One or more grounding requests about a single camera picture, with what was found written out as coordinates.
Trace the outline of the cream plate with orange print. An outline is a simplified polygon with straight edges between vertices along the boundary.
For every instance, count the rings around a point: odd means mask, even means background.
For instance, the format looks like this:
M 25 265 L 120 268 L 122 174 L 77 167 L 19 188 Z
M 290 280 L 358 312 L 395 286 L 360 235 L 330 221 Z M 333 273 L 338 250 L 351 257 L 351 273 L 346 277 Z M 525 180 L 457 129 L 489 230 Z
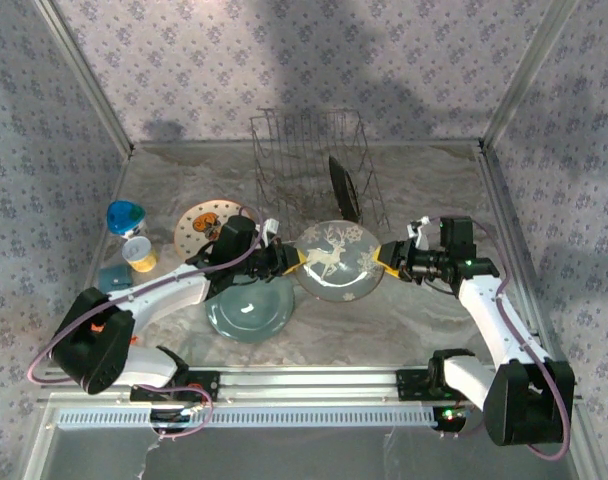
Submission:
M 222 228 L 234 216 L 239 215 L 242 206 L 229 199 L 213 199 L 189 208 L 178 221 L 174 230 L 174 246 L 182 261 L 194 257 L 210 241 L 214 244 L 210 251 L 230 254 L 236 258 L 249 249 L 254 241 L 254 233 L 227 232 L 220 241 Z M 248 210 L 241 213 L 244 217 L 255 220 Z

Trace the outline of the glass plate with reindeer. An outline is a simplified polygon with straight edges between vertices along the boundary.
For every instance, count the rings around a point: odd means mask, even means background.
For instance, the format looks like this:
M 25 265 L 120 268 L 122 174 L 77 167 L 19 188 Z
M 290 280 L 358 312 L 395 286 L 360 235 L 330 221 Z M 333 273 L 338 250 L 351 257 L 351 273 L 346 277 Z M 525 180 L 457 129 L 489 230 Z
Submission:
M 350 302 L 369 295 L 380 283 L 384 268 L 375 259 L 379 240 L 363 226 L 325 221 L 307 228 L 295 242 L 305 257 L 295 278 L 314 297 Z

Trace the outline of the blue-grey plate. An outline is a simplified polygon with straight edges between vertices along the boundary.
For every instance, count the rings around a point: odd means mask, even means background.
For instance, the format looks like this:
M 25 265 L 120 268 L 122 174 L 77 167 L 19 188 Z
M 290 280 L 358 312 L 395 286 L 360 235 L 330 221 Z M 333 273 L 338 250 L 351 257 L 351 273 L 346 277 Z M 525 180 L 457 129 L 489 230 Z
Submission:
M 223 337 L 240 343 L 261 343 L 289 322 L 295 295 L 290 280 L 271 282 L 237 276 L 232 286 L 204 303 L 206 316 Z

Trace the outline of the black plate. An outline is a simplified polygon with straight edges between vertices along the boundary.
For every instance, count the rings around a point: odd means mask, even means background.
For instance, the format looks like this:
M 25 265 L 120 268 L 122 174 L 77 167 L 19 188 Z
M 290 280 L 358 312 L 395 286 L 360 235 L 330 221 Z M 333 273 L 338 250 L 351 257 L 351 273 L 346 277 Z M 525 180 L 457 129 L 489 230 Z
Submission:
M 333 192 L 342 218 L 359 223 L 361 208 L 348 170 L 333 156 L 328 158 L 328 166 Z

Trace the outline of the yellow cup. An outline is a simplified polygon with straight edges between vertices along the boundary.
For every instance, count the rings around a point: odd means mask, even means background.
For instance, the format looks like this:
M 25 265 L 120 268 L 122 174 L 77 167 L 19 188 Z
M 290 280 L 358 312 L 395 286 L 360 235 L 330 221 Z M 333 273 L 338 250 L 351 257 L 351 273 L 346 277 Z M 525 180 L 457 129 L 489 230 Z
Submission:
M 157 265 L 157 253 L 151 241 L 144 236 L 128 239 L 121 250 L 123 259 L 139 273 L 147 273 Z

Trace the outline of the blue cup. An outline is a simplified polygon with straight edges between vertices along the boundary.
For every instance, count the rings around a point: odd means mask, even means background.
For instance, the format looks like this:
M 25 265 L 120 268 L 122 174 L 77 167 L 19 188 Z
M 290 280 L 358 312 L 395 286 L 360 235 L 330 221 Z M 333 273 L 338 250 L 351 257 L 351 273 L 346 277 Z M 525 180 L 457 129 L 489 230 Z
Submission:
M 138 236 L 146 227 L 144 208 L 127 200 L 112 202 L 106 212 L 106 223 L 110 233 L 128 239 Z

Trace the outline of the teal pouch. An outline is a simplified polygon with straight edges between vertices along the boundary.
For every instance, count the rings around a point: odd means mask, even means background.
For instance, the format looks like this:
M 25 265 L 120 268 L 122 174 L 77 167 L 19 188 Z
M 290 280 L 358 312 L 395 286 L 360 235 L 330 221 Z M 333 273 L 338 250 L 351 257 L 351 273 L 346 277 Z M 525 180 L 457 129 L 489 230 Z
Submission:
M 97 287 L 103 293 L 125 290 L 132 285 L 132 269 L 128 264 L 104 267 L 98 272 Z

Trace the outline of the black controller board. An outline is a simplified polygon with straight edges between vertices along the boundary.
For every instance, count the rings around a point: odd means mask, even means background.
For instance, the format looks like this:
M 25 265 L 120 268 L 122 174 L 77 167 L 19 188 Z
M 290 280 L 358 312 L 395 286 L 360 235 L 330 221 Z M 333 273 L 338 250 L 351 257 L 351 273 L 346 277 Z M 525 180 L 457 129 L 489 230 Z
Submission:
M 187 408 L 153 409 L 149 415 L 153 431 L 160 435 L 176 435 L 188 430 L 192 423 L 192 412 Z
M 441 435 L 458 436 L 466 425 L 468 412 L 469 410 L 466 407 L 434 407 L 434 425 L 432 429 Z

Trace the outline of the aluminium side rail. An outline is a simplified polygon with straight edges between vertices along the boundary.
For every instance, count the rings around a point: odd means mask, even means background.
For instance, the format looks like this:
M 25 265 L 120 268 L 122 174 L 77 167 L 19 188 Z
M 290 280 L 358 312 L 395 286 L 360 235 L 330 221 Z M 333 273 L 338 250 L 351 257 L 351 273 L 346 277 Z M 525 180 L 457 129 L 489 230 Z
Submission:
M 511 273 L 509 289 L 523 321 L 534 331 L 540 344 L 556 360 L 567 360 L 554 325 L 540 305 L 532 257 L 524 239 L 519 218 L 495 151 L 483 142 L 478 146 L 480 171 L 488 191 L 489 203 L 498 229 L 499 242 Z

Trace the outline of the aluminium front rail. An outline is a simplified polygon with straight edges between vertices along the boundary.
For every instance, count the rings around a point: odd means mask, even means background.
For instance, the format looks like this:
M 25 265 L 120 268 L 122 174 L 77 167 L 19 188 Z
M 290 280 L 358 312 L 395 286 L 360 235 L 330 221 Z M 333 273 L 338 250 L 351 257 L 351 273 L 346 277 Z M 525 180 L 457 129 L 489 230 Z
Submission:
M 185 370 L 215 370 L 220 372 L 218 398 L 215 403 L 294 403 L 330 404 L 332 402 L 422 402 L 431 405 L 467 402 L 457 401 L 401 401 L 395 385 L 395 371 L 371 367 L 284 367 L 284 368 L 224 368 L 176 366 L 171 360 L 159 367 L 107 364 L 98 368 L 75 367 L 71 372 L 46 370 L 30 374 L 36 384 L 57 386 L 78 385 L 88 395 L 103 392 L 128 393 L 133 387 L 162 392 L 178 372 Z M 135 402 L 158 408 L 188 407 L 200 402 L 178 401 Z

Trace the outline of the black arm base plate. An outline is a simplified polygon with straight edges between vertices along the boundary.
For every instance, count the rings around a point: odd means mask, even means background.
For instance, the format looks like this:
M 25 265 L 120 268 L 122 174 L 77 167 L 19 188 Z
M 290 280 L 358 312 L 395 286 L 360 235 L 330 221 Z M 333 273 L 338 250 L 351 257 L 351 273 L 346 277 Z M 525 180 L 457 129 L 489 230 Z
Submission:
M 463 396 L 428 368 L 395 371 L 395 385 L 401 401 L 457 401 Z
M 129 399 L 135 402 L 178 401 L 184 403 L 207 403 L 207 398 L 195 392 L 196 388 L 206 391 L 213 401 L 218 398 L 220 372 L 215 370 L 185 370 L 178 372 L 162 387 L 162 392 L 133 387 Z

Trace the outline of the aluminium frame post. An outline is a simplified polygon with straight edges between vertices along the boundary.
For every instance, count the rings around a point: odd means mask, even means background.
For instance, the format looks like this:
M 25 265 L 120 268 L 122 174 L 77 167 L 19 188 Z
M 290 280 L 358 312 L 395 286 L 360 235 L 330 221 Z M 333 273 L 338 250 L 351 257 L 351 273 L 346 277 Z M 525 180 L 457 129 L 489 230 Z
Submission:
M 488 128 L 481 137 L 480 148 L 484 153 L 493 149 L 500 140 L 579 3 L 580 0 L 551 0 L 499 106 L 490 119 Z
M 74 74 L 114 145 L 123 157 L 129 158 L 133 151 L 133 144 L 56 1 L 31 0 L 31 2 L 44 20 L 55 45 L 60 50 L 63 59 Z

